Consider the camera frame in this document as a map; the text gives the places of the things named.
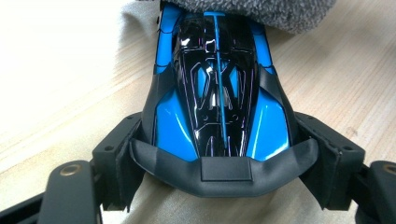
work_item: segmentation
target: gray towel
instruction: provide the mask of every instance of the gray towel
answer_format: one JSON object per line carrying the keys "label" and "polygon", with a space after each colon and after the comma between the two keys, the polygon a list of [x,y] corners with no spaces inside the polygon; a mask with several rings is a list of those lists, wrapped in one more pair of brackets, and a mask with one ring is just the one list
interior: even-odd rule
{"label": "gray towel", "polygon": [[165,0],[192,12],[223,11],[250,17],[292,34],[312,30],[335,0]]}

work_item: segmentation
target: wooden surface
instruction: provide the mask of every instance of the wooden surface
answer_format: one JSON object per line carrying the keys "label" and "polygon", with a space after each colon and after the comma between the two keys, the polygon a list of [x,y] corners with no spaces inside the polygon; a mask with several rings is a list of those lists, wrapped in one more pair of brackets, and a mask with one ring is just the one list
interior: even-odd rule
{"label": "wooden surface", "polygon": [[[52,169],[93,148],[145,103],[157,3],[0,3],[0,210],[45,189]],[[296,111],[396,161],[396,4],[339,0],[317,29],[268,28],[281,83]],[[258,198],[202,199],[145,175],[130,214],[106,223],[351,223],[321,211],[300,180]]]}

